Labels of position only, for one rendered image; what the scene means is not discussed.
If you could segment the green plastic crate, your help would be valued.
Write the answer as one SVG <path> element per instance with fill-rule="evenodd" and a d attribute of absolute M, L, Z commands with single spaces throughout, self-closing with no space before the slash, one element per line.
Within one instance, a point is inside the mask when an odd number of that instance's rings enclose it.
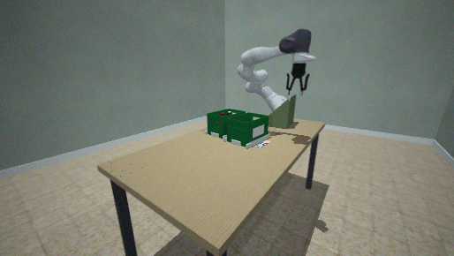
<path fill-rule="evenodd" d="M 228 115 L 228 111 L 231 111 L 236 114 Z M 237 113 L 238 112 L 238 113 Z M 224 113 L 225 117 L 221 116 L 221 113 Z M 242 115 L 241 110 L 236 109 L 223 109 L 211 113 L 207 113 L 208 120 L 208 134 L 211 135 L 211 132 L 218 133 L 219 138 L 223 138 L 227 134 L 227 118 Z M 218 122 L 220 119 L 220 122 Z"/>
<path fill-rule="evenodd" d="M 253 120 L 253 117 L 259 119 Z M 268 134 L 269 120 L 265 115 L 245 113 L 227 118 L 227 141 L 241 141 L 241 146 Z"/>

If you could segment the white paper pick list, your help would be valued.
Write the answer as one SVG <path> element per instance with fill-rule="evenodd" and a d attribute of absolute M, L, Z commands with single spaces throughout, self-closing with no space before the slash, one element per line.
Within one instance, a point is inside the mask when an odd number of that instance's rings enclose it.
<path fill-rule="evenodd" d="M 268 143 L 270 143 L 271 141 L 267 141 L 267 140 L 264 140 L 262 141 L 261 143 L 255 145 L 255 147 L 258 147 L 258 148 L 261 148 L 261 147 L 264 147 L 266 146 Z"/>

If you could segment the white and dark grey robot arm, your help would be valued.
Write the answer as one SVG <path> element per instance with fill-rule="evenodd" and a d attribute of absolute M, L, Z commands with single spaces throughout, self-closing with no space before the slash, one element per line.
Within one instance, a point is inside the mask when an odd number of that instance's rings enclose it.
<path fill-rule="evenodd" d="M 264 70 L 254 71 L 254 65 L 269 60 L 276 56 L 285 55 L 286 52 L 293 54 L 294 63 L 304 63 L 305 61 L 315 61 L 316 57 L 307 56 L 311 42 L 311 32 L 308 29 L 298 29 L 295 33 L 284 37 L 278 47 L 275 48 L 254 48 L 246 51 L 241 56 L 241 65 L 238 67 L 239 76 L 247 81 L 245 86 L 248 93 L 259 94 L 268 104 L 272 111 L 276 110 L 287 99 L 282 95 L 277 95 L 270 87 L 260 87 L 268 78 L 268 73 Z M 280 51 L 281 50 L 281 51 Z M 283 52 L 283 53 L 282 53 Z M 244 65 L 242 64 L 244 63 Z M 250 66 L 250 64 L 254 64 Z M 251 70 L 251 71 L 249 71 Z M 257 81 L 256 81 L 257 80 Z M 279 97 L 277 97 L 279 96 Z"/>

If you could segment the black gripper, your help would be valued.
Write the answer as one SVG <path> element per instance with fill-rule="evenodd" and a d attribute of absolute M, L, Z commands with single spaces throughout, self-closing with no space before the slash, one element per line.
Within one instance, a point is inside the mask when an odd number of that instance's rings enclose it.
<path fill-rule="evenodd" d="M 294 69 L 294 70 L 293 70 Z M 305 69 L 305 70 L 304 70 Z M 303 83 L 302 83 L 302 77 L 306 74 L 306 82 L 305 82 L 305 85 L 303 88 Z M 291 86 L 289 88 L 289 80 L 290 80 L 290 76 L 293 76 L 293 80 L 292 80 L 292 83 L 291 83 Z M 301 63 L 298 63 L 298 64 L 293 64 L 292 66 L 292 71 L 290 73 L 287 73 L 287 86 L 286 86 L 286 89 L 289 90 L 289 100 L 291 99 L 291 88 L 293 86 L 293 83 L 294 83 L 294 80 L 295 79 L 300 79 L 300 87 L 301 87 L 301 91 L 300 91 L 300 97 L 299 97 L 299 100 L 301 101 L 301 96 L 303 94 L 303 91 L 306 90 L 306 86 L 307 86 L 307 81 L 308 81 L 308 77 L 309 77 L 309 73 L 306 73 L 306 64 L 301 64 Z"/>

